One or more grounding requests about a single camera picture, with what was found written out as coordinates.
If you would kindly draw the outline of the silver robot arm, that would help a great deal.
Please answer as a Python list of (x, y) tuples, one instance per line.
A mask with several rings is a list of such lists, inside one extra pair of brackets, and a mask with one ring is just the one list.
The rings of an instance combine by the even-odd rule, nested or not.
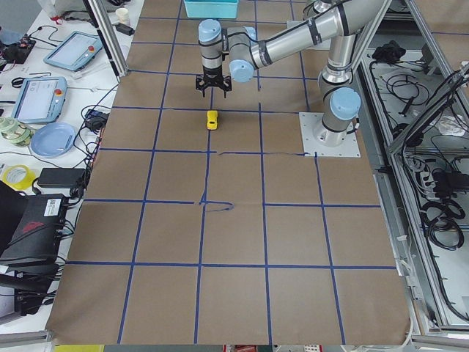
[(228, 93), (232, 83), (249, 82), (256, 71), (278, 62), (282, 69), (277, 87), (284, 91), (289, 79), (309, 67), (299, 59), (300, 52), (329, 43), (328, 53), (321, 55), (324, 67), (312, 67), (330, 103), (330, 94), (352, 81), (352, 59), (362, 31), (387, 7), (384, 1), (308, 1), (302, 21), (267, 39), (256, 38), (251, 27), (224, 28), (216, 19), (205, 19), (198, 27), (203, 73), (196, 77), (196, 90), (218, 88)]

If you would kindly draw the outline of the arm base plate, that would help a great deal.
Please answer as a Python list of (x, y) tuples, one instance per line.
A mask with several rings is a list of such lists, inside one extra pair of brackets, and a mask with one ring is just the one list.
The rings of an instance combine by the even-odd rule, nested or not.
[(360, 158), (353, 123), (342, 132), (331, 132), (322, 124), (321, 112), (300, 112), (303, 153), (309, 157)]

